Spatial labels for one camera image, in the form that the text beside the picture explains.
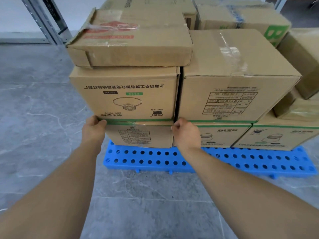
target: forearm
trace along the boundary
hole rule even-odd
[[[201,149],[182,154],[239,239],[315,238],[319,234],[318,210],[298,197]]]
[[[96,157],[84,143],[0,219],[2,238],[79,238],[90,205]]]

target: light bulb illustration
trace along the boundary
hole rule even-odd
[[[119,97],[113,100],[115,105],[123,107],[124,110],[134,111],[136,107],[142,104],[142,101],[133,97]]]
[[[210,133],[203,133],[200,135],[202,142],[204,141],[210,141],[213,139],[213,134]]]
[[[263,142],[277,142],[277,141],[280,140],[280,138],[281,138],[282,136],[283,136],[282,134],[276,133],[276,134],[272,134],[272,135],[267,136],[267,137],[264,138],[262,141],[263,141]]]

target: gray marble floor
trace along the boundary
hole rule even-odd
[[[69,83],[72,67],[63,47],[0,46],[0,213],[79,145],[91,112]],[[196,174],[107,170],[107,142],[82,238],[236,238]],[[305,144],[317,169],[318,145]],[[264,179],[319,208],[319,176]]]

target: hand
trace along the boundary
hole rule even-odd
[[[198,127],[184,118],[180,118],[171,127],[174,141],[181,153],[192,148],[201,148],[201,138]]]
[[[106,120],[98,121],[97,116],[91,116],[86,119],[86,123],[82,128],[81,144],[93,142],[101,147],[105,138],[106,123]]]

